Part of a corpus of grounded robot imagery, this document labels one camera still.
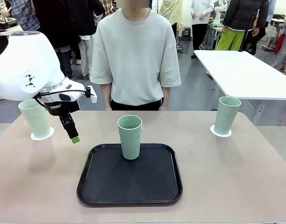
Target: black plastic tray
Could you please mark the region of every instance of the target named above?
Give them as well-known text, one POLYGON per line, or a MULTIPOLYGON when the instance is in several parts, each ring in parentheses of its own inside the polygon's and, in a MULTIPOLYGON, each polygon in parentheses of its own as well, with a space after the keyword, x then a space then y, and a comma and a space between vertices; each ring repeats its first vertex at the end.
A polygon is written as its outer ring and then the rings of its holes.
POLYGON ((77 196, 94 207, 167 206, 182 194, 175 152, 163 144, 141 144, 140 156, 126 160, 121 144, 103 144, 88 154, 77 196))

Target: black pants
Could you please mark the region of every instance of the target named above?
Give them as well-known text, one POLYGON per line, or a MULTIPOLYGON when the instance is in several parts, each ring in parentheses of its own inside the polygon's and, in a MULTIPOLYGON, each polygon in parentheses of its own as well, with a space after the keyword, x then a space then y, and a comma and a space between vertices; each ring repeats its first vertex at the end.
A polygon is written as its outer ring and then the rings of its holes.
POLYGON ((266 27, 268 27, 268 22, 266 22, 264 27, 259 29, 257 36, 252 36, 253 31, 248 32, 245 38, 243 51, 249 52, 251 55, 256 54, 258 42, 266 35, 266 27))
POLYGON ((207 26, 208 24, 192 25, 194 50, 198 50, 199 46, 203 42, 204 37, 206 36, 207 26))
POLYGON ((172 30, 173 30, 174 36, 176 38, 176 36, 177 36, 177 23, 174 23, 172 25, 172 30))
MULTIPOLYGON (((81 60, 81 51, 79 50, 78 44, 71 45, 70 47, 76 54, 76 59, 81 60)), ((72 59, 71 50, 69 51, 69 58, 72 59)))
POLYGON ((63 74, 71 78, 72 77, 72 69, 71 69, 71 64, 70 64, 70 59, 69 59, 69 51, 66 52, 57 52, 57 56, 60 61, 60 68, 63 74))
POLYGON ((111 101, 111 109, 113 111, 158 111, 160 106, 161 100, 140 106, 130 106, 111 101))
MULTIPOLYGON (((6 29, 7 27, 0 23, 0 30, 6 29)), ((0 36, 0 54, 6 49, 8 45, 8 39, 6 36, 0 36)))

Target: cup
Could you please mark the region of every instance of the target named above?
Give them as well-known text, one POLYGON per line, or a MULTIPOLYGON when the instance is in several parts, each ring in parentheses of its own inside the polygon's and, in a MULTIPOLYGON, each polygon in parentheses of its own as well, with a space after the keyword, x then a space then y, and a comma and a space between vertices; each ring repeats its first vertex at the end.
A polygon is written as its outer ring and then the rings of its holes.
POLYGON ((18 105, 23 117, 31 127, 35 138, 41 139, 50 135, 49 121, 43 106, 34 99, 28 99, 18 105))
POLYGON ((214 127, 214 131, 216 133, 223 135, 229 133, 236 114, 239 111, 240 105, 240 100, 234 97, 219 98, 216 123, 214 127))
POLYGON ((126 115, 118 120, 122 153, 127 160, 134 160, 140 154, 142 123, 142 119, 134 115, 126 115))

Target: hand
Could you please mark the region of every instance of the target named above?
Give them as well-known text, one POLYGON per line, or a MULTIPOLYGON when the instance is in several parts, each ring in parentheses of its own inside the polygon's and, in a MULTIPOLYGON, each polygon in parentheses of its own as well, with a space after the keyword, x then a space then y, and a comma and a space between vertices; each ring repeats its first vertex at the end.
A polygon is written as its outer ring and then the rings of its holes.
POLYGON ((223 28, 222 28, 222 33, 223 34, 226 32, 227 28, 228 28, 227 26, 223 26, 223 28))
POLYGON ((159 111, 168 111, 168 108, 165 105, 161 105, 159 111))
POLYGON ((201 15, 200 15, 200 20, 203 20, 203 19, 205 19, 205 15, 204 15, 204 14, 201 14, 201 15))
POLYGON ((253 29, 253 33, 252 33, 252 36, 257 36, 259 33, 259 28, 254 28, 253 29))
POLYGON ((0 11, 1 15, 4 16, 4 17, 9 17, 10 16, 10 13, 5 11, 5 10, 1 10, 0 11))
POLYGON ((112 111, 112 108, 111 108, 110 105, 108 105, 108 106, 105 106, 105 110, 106 110, 106 111, 112 111))

